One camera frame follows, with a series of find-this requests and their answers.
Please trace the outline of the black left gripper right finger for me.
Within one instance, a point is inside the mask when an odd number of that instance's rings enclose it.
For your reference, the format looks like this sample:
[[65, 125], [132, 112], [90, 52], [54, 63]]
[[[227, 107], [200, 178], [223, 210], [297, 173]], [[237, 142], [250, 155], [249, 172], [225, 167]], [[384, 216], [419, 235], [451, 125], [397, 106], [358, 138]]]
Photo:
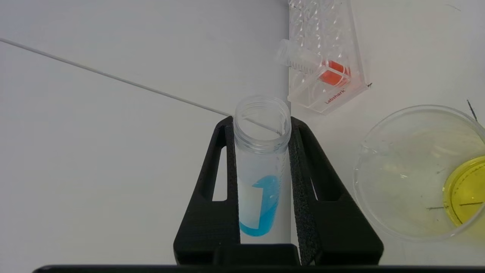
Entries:
[[291, 126], [289, 160], [301, 264], [378, 265], [383, 242], [312, 130], [294, 117]]

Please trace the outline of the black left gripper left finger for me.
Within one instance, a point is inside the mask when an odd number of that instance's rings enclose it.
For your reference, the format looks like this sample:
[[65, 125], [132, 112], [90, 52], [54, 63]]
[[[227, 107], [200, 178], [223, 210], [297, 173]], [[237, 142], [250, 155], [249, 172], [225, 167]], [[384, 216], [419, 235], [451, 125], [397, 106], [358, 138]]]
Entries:
[[[221, 150], [226, 148], [227, 198], [213, 194]], [[192, 196], [174, 240], [177, 265], [208, 265], [221, 246], [240, 244], [237, 165], [233, 118], [222, 119], [213, 131]]]

